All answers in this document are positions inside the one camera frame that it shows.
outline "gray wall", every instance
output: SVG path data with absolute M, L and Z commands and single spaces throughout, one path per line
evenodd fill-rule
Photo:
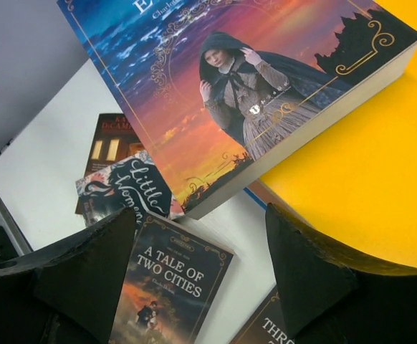
M 0 0 L 0 150 L 86 61 L 56 0 Z

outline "white table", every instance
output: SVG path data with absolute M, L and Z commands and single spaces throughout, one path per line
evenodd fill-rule
M 121 110 L 88 61 L 0 156 L 0 197 L 34 250 L 84 229 L 75 181 L 107 112 Z M 275 283 L 264 210 L 242 191 L 200 221 L 236 253 L 197 340 L 224 344 Z

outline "dark hooded cloak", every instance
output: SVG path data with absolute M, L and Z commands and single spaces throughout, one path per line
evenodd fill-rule
M 213 67 L 207 63 L 204 54 L 210 49 L 223 49 L 227 50 L 234 58 L 243 56 L 240 51 L 241 48 L 251 48 L 248 44 L 245 44 L 238 39 L 230 36 L 225 32 L 214 31 L 210 33 L 202 43 L 200 51 L 199 62 L 199 77 L 201 80 L 210 82 L 212 86 L 211 99 L 221 102 L 224 98 L 224 90 L 231 77 L 231 73 L 222 74 L 218 71 L 218 68 Z M 320 87 L 328 83 L 333 76 L 330 76 L 324 72 L 316 70 L 315 68 L 299 62 L 289 57 L 275 54 L 273 52 L 261 52 L 257 51 L 257 54 L 267 63 L 269 63 L 274 69 L 285 74 L 294 90 L 298 91 L 304 98 L 309 97 L 311 94 L 318 90 Z M 258 73 L 256 68 L 245 62 L 241 64 L 238 73 Z M 350 85 L 346 84 L 342 80 L 335 80 L 331 83 L 330 87 L 339 91 L 348 91 Z M 331 97 L 328 94 L 323 95 L 319 100 L 313 98 L 311 101 L 323 109 L 327 107 L 337 96 Z M 238 109 L 231 110 L 231 123 L 224 131 L 231 136 L 235 141 L 241 145 L 245 145 L 243 134 L 243 122 L 244 116 Z

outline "brown book cover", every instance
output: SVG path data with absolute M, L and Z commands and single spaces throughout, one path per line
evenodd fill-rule
M 284 320 L 274 286 L 230 344 L 294 344 L 283 332 Z
M 84 177 L 144 149 L 123 113 L 100 113 L 92 139 Z M 78 201 L 76 214 L 81 215 Z

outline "book cover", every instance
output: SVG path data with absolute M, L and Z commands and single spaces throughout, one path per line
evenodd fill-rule
M 186 213 L 417 42 L 371 0 L 58 4 Z
M 146 150 L 98 170 L 76 182 L 86 226 L 125 207 L 141 225 L 147 211 L 176 219 L 183 209 Z
M 147 214 L 135 238 L 110 344 L 194 343 L 232 257 Z
M 123 113 L 100 113 L 84 177 L 143 149 L 143 144 Z M 82 214 L 80 202 L 75 213 Z
M 283 332 L 279 300 L 277 286 L 274 286 L 230 344 L 294 344 Z

